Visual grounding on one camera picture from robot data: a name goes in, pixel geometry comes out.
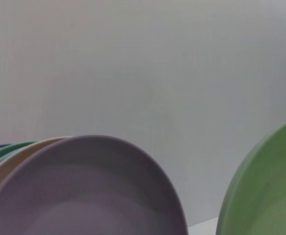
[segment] dark green plate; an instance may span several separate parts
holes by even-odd
[[[241,163],[226,192],[216,235],[286,235],[286,124]]]
[[[35,142],[23,142],[23,143],[17,143],[17,144],[12,144],[12,145],[9,145],[7,147],[4,147],[4,148],[1,148],[0,149],[0,158],[4,155],[6,155],[7,153],[10,153],[14,150],[17,150],[19,148],[22,148],[22,147],[25,147],[25,146],[28,146],[29,144],[32,144],[32,143],[35,143]]]

